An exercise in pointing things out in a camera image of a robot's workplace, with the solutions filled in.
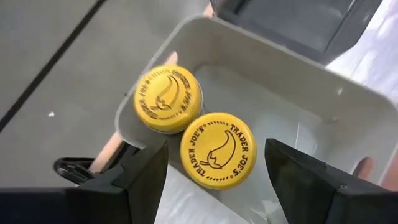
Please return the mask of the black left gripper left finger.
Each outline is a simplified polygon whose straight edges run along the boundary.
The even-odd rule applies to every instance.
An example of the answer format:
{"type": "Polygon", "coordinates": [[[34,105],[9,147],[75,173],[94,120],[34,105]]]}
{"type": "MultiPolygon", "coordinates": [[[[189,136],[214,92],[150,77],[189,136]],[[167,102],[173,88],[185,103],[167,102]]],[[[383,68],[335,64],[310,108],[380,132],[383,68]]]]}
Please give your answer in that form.
{"type": "Polygon", "coordinates": [[[154,224],[168,159],[165,141],[124,143],[113,166],[84,184],[0,188],[0,224],[154,224]]]}

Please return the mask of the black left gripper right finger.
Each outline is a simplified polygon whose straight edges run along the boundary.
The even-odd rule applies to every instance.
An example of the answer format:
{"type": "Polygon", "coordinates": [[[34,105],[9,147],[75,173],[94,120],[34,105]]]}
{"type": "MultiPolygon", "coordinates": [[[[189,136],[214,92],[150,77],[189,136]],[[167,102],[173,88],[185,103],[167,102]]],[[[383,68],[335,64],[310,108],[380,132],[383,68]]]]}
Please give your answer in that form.
{"type": "Polygon", "coordinates": [[[266,139],[271,184],[289,224],[398,224],[398,192],[266,139]]]}

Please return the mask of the yellow-lid spice jar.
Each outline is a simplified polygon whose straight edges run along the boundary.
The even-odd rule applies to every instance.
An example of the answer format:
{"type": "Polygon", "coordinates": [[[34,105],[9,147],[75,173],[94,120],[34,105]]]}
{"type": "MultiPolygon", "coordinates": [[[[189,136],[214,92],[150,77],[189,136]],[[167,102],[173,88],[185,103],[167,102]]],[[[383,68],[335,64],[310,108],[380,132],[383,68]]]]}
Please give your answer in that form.
{"type": "Polygon", "coordinates": [[[208,189],[227,190],[246,180],[256,163],[249,126],[228,113],[203,115],[184,131],[180,158],[190,178],[208,189]]]}
{"type": "Polygon", "coordinates": [[[157,66],[143,74],[132,101],[139,119],[165,134],[183,131],[203,114],[203,92],[198,80],[178,65],[157,66]]]}

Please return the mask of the beige plastic bin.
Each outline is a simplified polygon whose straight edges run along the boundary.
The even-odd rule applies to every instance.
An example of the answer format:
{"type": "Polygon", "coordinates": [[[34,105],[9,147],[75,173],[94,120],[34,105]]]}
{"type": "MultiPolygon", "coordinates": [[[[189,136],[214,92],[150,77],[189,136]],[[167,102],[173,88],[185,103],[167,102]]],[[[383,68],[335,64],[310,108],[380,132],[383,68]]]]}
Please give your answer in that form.
{"type": "Polygon", "coordinates": [[[172,52],[198,78],[207,112],[231,113],[251,128],[258,155],[242,186],[207,190],[189,179],[173,136],[156,223],[285,224],[264,160],[268,138],[347,173],[370,157],[366,182],[380,187],[398,151],[398,109],[385,96],[220,19],[179,24],[149,67],[172,52]]]}

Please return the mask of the dark grey plastic bin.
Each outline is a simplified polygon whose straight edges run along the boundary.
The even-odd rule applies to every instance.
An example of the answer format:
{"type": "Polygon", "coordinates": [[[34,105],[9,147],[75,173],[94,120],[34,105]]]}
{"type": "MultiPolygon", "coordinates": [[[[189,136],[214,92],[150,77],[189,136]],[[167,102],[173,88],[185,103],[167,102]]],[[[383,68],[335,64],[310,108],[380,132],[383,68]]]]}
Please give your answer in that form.
{"type": "Polygon", "coordinates": [[[382,0],[209,0],[220,19],[322,65],[352,48],[382,0]]]}

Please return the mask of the small black frame clamp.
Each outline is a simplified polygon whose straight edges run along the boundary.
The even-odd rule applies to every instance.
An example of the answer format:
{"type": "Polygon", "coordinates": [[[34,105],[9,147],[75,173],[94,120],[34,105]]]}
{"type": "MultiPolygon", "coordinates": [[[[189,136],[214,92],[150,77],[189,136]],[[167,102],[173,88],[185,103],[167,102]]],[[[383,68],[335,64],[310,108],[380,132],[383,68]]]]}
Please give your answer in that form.
{"type": "Polygon", "coordinates": [[[89,171],[93,161],[93,158],[86,157],[62,157],[53,163],[53,169],[64,179],[80,185],[94,178],[89,171]]]}

